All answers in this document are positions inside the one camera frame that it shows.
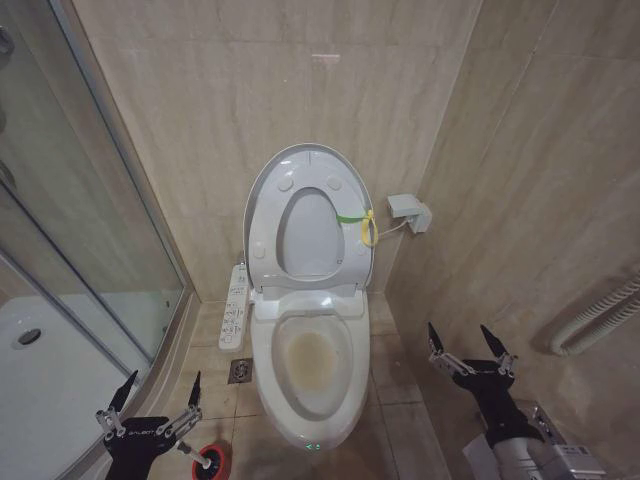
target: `beige wall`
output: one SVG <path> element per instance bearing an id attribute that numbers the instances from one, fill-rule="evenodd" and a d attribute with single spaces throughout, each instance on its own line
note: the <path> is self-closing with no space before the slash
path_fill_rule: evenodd
<path id="1" fill-rule="evenodd" d="M 640 267 L 640 3 L 485 0 L 387 286 L 453 478 L 480 432 L 471 396 L 427 363 L 426 321 L 488 358 L 479 324 L 520 355 L 535 399 L 612 477 L 640 475 L 640 319 L 584 354 L 558 324 Z"/>
<path id="2" fill-rule="evenodd" d="M 74 4 L 200 297 L 223 300 L 251 184 L 288 145 L 341 151 L 390 224 L 386 196 L 418 190 L 479 0 Z M 376 250 L 372 291 L 399 240 Z"/>

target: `floor drain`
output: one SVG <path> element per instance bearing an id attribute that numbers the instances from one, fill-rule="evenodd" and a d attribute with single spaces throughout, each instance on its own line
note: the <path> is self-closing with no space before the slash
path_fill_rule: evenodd
<path id="1" fill-rule="evenodd" d="M 229 369 L 229 381 L 227 383 L 248 383 L 251 381 L 253 358 L 241 358 L 232 360 Z"/>
<path id="2" fill-rule="evenodd" d="M 20 345 L 31 345 L 33 342 L 38 340 L 42 335 L 42 330 L 39 328 L 32 328 L 31 330 L 27 330 L 22 335 L 18 337 L 18 343 Z"/>

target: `toilet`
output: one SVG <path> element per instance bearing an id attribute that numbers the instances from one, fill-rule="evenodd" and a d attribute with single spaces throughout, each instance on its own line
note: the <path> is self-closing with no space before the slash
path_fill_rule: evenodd
<path id="1" fill-rule="evenodd" d="M 373 248 L 369 194 L 331 148 L 295 145 L 258 175 L 244 216 L 251 343 L 260 399 L 293 445 L 318 451 L 351 433 L 365 402 Z"/>

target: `floor tile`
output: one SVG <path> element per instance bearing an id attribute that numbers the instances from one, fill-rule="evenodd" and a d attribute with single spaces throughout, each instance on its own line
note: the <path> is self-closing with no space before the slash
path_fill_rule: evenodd
<path id="1" fill-rule="evenodd" d="M 379 406 L 366 408 L 351 435 L 316 460 L 318 474 L 326 480 L 398 478 Z"/>
<path id="2" fill-rule="evenodd" d="M 422 402 L 399 335 L 371 337 L 371 369 L 381 404 Z"/>
<path id="3" fill-rule="evenodd" d="M 369 322 L 371 335 L 398 333 L 384 293 L 371 293 L 369 298 Z"/>
<path id="4" fill-rule="evenodd" d="M 320 479 L 312 455 L 289 444 L 266 416 L 235 419 L 231 480 Z"/>
<path id="5" fill-rule="evenodd" d="M 424 404 L 383 405 L 382 412 L 400 480 L 450 480 Z"/>
<path id="6" fill-rule="evenodd" d="M 228 385 L 231 360 L 242 358 L 244 352 L 223 353 L 217 346 L 190 347 L 176 387 L 164 409 L 175 415 L 186 407 L 189 393 L 198 371 L 202 373 L 200 406 L 204 418 L 233 417 L 238 399 L 238 385 Z"/>
<path id="7" fill-rule="evenodd" d="M 185 437 L 194 450 L 214 442 L 231 443 L 233 435 L 233 418 L 220 420 L 203 420 L 199 422 Z M 182 453 L 172 450 L 158 457 L 149 473 L 149 480 L 177 480 L 191 478 L 193 461 Z"/>
<path id="8" fill-rule="evenodd" d="M 236 417 L 246 417 L 249 415 L 265 415 L 258 385 L 255 375 L 249 383 L 238 385 L 238 406 L 236 407 Z"/>
<path id="9" fill-rule="evenodd" d="M 306 452 L 289 444 L 268 417 L 236 418 L 231 480 L 397 478 L 379 407 L 367 408 L 337 448 Z"/>
<path id="10" fill-rule="evenodd" d="M 191 346 L 218 345 L 225 305 L 226 302 L 207 302 L 202 304 L 196 320 L 196 327 L 191 337 Z"/>
<path id="11" fill-rule="evenodd" d="M 373 376 L 369 372 L 369 381 L 367 382 L 367 400 L 364 408 L 378 405 L 378 394 L 376 393 L 376 384 L 373 381 Z"/>

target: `stain in toilet bowl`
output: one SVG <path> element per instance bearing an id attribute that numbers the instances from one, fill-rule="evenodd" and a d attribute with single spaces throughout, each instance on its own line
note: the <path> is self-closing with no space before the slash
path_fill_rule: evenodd
<path id="1" fill-rule="evenodd" d="M 287 349 L 287 370 L 297 388 L 320 391 L 327 388 L 335 373 L 337 354 L 321 334 L 302 333 Z"/>

